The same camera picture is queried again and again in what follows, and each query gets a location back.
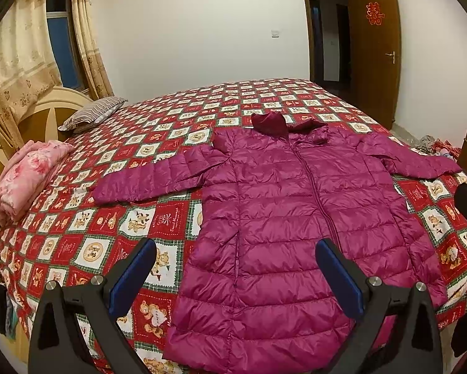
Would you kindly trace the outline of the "magenta puffer down jacket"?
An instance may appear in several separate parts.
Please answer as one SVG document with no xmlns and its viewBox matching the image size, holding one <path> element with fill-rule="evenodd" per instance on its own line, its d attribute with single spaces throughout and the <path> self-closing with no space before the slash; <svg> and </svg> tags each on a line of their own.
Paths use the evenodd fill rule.
<svg viewBox="0 0 467 374">
<path fill-rule="evenodd" d="M 317 266 L 332 240 L 388 285 L 426 284 L 447 299 L 426 229 L 394 188 L 396 175 L 459 172 L 382 133 L 358 134 L 279 112 L 220 128 L 208 144 L 104 176 L 94 201 L 143 203 L 195 187 L 203 222 L 185 263 L 163 356 L 214 373 L 303 373 L 325 366 L 349 334 Z"/>
</svg>

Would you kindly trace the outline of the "pile of clothes on floor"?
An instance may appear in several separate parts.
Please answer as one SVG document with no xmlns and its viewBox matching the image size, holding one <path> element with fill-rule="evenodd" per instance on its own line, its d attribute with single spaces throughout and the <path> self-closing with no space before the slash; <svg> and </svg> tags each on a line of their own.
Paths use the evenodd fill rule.
<svg viewBox="0 0 467 374">
<path fill-rule="evenodd" d="M 416 150 L 430 156 L 444 156 L 456 161 L 461 154 L 462 149 L 448 141 L 442 141 L 430 135 L 425 135 L 414 145 Z"/>
</svg>

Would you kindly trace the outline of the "red patchwork teddy bedspread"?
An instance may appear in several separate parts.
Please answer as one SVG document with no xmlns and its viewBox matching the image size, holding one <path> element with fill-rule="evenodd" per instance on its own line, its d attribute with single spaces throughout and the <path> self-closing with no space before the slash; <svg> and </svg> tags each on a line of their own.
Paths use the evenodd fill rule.
<svg viewBox="0 0 467 374">
<path fill-rule="evenodd" d="M 314 259 L 330 238 L 366 274 L 467 312 L 467 176 L 307 80 L 217 84 L 117 111 L 58 149 L 0 227 L 0 275 L 31 334 L 46 283 L 106 274 L 142 239 L 156 262 L 117 318 L 158 373 L 303 373 L 353 323 Z"/>
</svg>

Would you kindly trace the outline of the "brown wooden door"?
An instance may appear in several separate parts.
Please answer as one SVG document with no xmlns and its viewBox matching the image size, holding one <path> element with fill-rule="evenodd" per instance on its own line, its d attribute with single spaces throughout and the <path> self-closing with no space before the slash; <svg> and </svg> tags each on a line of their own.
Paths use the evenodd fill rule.
<svg viewBox="0 0 467 374">
<path fill-rule="evenodd" d="M 366 4 L 378 2 L 386 16 L 370 25 Z M 353 104 L 386 129 L 395 121 L 401 72 L 401 25 L 397 0 L 348 0 Z M 396 51 L 393 65 L 386 53 Z"/>
</svg>

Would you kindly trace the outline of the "pink floral folded blanket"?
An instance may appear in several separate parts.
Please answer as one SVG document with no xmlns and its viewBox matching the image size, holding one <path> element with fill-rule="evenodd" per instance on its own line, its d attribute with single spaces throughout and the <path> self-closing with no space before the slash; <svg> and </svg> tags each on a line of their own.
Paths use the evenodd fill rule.
<svg viewBox="0 0 467 374">
<path fill-rule="evenodd" d="M 59 167 L 73 152 L 59 140 L 29 140 L 8 161 L 0 175 L 0 226 L 18 222 Z"/>
</svg>

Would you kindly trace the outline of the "red double happiness decal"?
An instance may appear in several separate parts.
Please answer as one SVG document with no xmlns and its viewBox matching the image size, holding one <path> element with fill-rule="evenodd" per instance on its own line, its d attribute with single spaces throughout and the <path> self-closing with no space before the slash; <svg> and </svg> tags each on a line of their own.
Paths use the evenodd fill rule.
<svg viewBox="0 0 467 374">
<path fill-rule="evenodd" d="M 365 8 L 366 19 L 370 25 L 381 26 L 386 15 L 382 13 L 380 4 L 378 2 L 368 2 Z"/>
</svg>

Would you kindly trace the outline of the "cream wooden headboard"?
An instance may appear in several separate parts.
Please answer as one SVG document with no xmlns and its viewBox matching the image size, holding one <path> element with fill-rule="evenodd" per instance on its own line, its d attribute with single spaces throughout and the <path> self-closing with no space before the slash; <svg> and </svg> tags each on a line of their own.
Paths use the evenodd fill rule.
<svg viewBox="0 0 467 374">
<path fill-rule="evenodd" d="M 74 112 L 91 103 L 91 98 L 74 89 L 55 87 L 35 106 L 29 108 L 18 124 L 26 141 L 64 140 L 67 135 L 57 128 Z M 13 154 L 10 144 L 0 138 L 0 175 Z"/>
</svg>

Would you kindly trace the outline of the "striped grey pillow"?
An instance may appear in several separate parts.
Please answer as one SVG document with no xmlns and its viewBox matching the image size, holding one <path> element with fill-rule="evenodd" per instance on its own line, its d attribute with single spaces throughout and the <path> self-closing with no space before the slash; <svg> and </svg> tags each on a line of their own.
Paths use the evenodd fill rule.
<svg viewBox="0 0 467 374">
<path fill-rule="evenodd" d="M 60 132 L 82 133 L 90 130 L 111 117 L 127 102 L 117 96 L 108 96 L 93 101 L 82 109 L 76 111 L 61 124 L 57 130 Z"/>
</svg>

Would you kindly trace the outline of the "beige patterned curtain right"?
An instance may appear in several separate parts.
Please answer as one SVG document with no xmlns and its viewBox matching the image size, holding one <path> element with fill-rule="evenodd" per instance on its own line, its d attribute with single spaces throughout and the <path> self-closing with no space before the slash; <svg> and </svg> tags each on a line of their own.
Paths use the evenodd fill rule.
<svg viewBox="0 0 467 374">
<path fill-rule="evenodd" d="M 90 0 L 71 0 L 73 28 L 85 71 L 88 89 L 93 100 L 113 96 L 90 16 Z"/>
</svg>

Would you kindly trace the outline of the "beige patterned curtain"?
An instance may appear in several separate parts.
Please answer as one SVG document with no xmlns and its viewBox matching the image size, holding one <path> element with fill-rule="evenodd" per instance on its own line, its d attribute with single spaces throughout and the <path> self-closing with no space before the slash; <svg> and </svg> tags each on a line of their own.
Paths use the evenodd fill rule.
<svg viewBox="0 0 467 374">
<path fill-rule="evenodd" d="M 73 28 L 85 71 L 88 89 L 93 100 L 113 96 L 90 16 L 90 0 L 71 0 Z"/>
<path fill-rule="evenodd" d="M 25 113 L 60 85 L 46 0 L 15 0 L 0 22 L 0 135 L 14 150 L 23 146 Z"/>
</svg>

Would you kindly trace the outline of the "beige patterned curtain left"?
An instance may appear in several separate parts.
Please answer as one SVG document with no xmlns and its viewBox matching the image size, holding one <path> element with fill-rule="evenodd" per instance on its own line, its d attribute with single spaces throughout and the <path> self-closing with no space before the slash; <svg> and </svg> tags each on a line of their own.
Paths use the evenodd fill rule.
<svg viewBox="0 0 467 374">
<path fill-rule="evenodd" d="M 60 85 L 46 0 L 15 0 L 0 22 L 0 135 L 14 150 L 23 146 L 25 113 Z"/>
</svg>

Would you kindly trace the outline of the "window with blue pane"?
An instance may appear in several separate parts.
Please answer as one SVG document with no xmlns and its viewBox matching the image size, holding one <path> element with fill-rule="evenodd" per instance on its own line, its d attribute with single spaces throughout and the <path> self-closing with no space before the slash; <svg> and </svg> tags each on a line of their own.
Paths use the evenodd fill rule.
<svg viewBox="0 0 467 374">
<path fill-rule="evenodd" d="M 73 28 L 71 0 L 46 0 L 46 17 L 52 51 L 64 87 L 87 88 Z"/>
</svg>

